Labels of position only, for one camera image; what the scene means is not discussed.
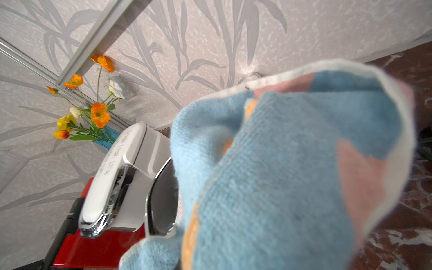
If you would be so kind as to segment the blue pink patterned cloth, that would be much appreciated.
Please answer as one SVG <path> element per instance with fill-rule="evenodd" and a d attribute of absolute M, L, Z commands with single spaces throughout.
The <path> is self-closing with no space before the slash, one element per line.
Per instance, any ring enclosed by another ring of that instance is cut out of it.
<path fill-rule="evenodd" d="M 319 61 L 182 109 L 171 128 L 181 218 L 122 270 L 347 270 L 395 208 L 415 97 L 382 69 Z"/>

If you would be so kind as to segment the white coffee machine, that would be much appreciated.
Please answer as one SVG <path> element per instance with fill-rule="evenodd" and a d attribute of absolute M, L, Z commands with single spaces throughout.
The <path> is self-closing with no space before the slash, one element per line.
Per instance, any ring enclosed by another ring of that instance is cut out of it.
<path fill-rule="evenodd" d="M 170 140 L 145 123 L 126 128 L 108 153 L 84 199 L 78 227 L 81 236 L 96 239 L 104 231 L 150 234 L 151 190 L 169 172 Z"/>

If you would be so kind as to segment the black coffee machine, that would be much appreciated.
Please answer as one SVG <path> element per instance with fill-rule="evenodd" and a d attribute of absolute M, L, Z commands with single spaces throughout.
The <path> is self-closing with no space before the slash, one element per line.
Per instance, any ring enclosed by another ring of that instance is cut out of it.
<path fill-rule="evenodd" d="M 168 159 L 156 175 L 147 198 L 147 226 L 150 236 L 166 236 L 174 228 L 178 212 L 178 181 Z"/>

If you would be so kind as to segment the orange yellow artificial flowers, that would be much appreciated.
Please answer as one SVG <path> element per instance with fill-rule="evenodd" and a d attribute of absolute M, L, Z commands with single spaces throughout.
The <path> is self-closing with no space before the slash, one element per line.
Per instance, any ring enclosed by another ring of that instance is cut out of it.
<path fill-rule="evenodd" d="M 121 82 L 111 77 L 106 85 L 108 96 L 96 102 L 85 102 L 83 106 L 72 103 L 58 89 L 48 87 L 49 92 L 59 96 L 70 105 L 70 113 L 57 121 L 58 130 L 54 137 L 59 140 L 94 141 L 102 133 L 102 129 L 111 122 L 109 112 L 116 109 L 115 103 L 127 98 L 126 91 Z"/>

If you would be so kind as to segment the blue glass vase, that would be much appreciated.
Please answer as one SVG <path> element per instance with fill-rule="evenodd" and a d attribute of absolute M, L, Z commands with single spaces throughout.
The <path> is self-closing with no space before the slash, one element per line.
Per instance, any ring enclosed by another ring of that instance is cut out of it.
<path fill-rule="evenodd" d="M 94 140 L 94 143 L 109 151 L 121 133 L 108 126 L 105 126 L 101 131 L 101 135 Z"/>

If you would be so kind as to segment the tin can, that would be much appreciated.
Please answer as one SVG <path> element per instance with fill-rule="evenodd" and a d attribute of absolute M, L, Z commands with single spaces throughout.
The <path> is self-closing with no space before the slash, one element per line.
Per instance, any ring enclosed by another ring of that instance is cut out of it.
<path fill-rule="evenodd" d="M 237 82 L 237 85 L 242 84 L 242 83 L 246 83 L 246 82 L 250 82 L 250 81 L 258 80 L 261 77 L 262 77 L 262 75 L 258 72 L 247 73 Z"/>

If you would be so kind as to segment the red coffee machine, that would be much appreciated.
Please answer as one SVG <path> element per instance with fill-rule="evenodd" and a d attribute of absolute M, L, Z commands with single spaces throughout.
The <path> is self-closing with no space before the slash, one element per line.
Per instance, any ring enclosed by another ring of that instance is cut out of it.
<path fill-rule="evenodd" d="M 81 236 L 78 218 L 92 180 L 73 203 L 40 270 L 117 268 L 122 255 L 146 236 L 144 227 L 135 232 L 105 231 L 94 240 Z"/>

